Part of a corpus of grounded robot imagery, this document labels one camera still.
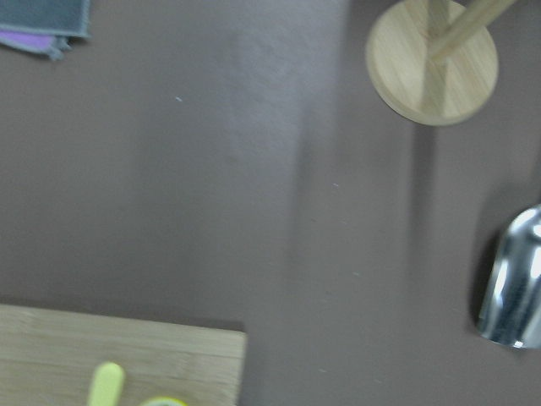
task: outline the cutting board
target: cutting board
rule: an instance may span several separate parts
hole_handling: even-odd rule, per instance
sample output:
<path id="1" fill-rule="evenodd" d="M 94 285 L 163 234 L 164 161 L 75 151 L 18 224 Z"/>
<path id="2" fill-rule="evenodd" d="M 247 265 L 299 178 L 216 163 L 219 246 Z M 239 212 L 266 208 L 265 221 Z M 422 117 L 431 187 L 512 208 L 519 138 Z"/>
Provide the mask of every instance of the cutting board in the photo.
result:
<path id="1" fill-rule="evenodd" d="M 245 344 L 242 332 L 0 305 L 0 405 L 85 406 L 95 367 L 112 361 L 126 371 L 119 406 L 233 406 Z"/>

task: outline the folded cloth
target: folded cloth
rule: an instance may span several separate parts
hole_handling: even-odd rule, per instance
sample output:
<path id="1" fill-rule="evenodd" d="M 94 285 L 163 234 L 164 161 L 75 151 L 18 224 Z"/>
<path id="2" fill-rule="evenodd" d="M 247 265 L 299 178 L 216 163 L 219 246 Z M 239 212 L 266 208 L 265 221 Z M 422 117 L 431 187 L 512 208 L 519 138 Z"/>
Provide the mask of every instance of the folded cloth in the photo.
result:
<path id="1" fill-rule="evenodd" d="M 22 51 L 48 55 L 50 59 L 61 59 L 62 51 L 70 49 L 65 36 L 26 34 L 0 30 L 0 43 Z"/>
<path id="2" fill-rule="evenodd" d="M 90 0 L 0 0 L 0 30 L 87 37 Z"/>

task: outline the stainless steel scoop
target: stainless steel scoop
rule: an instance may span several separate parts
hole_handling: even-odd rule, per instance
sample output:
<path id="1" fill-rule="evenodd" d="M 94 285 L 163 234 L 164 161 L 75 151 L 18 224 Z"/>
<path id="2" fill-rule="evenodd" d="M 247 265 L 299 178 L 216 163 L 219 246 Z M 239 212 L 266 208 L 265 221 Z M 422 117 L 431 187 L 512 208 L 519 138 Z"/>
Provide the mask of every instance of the stainless steel scoop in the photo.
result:
<path id="1" fill-rule="evenodd" d="M 502 236 L 478 329 L 495 343 L 541 348 L 541 205 L 519 214 Z"/>

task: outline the wooden pole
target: wooden pole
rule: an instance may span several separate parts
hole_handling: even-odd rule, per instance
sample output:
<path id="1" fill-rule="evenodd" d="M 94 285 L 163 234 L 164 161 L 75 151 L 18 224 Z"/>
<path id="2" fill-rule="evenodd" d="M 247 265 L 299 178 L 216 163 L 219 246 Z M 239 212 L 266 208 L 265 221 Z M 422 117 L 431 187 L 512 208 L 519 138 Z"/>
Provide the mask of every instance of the wooden pole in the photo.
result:
<path id="1" fill-rule="evenodd" d="M 429 57 L 434 62 L 443 62 L 470 36 L 489 25 L 506 11 L 516 0 L 473 0 L 451 26 L 430 44 Z"/>

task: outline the wooden stand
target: wooden stand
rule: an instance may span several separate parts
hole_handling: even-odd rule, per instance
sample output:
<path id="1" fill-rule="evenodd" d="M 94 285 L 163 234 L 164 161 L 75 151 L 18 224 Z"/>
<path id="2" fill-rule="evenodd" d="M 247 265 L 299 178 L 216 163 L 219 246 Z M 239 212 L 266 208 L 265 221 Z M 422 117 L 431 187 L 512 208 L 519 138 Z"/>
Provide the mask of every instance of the wooden stand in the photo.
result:
<path id="1" fill-rule="evenodd" d="M 516 0 L 405 0 L 372 28 L 366 49 L 381 98 L 417 123 L 459 123 L 478 111 L 498 77 L 495 44 L 484 28 Z"/>

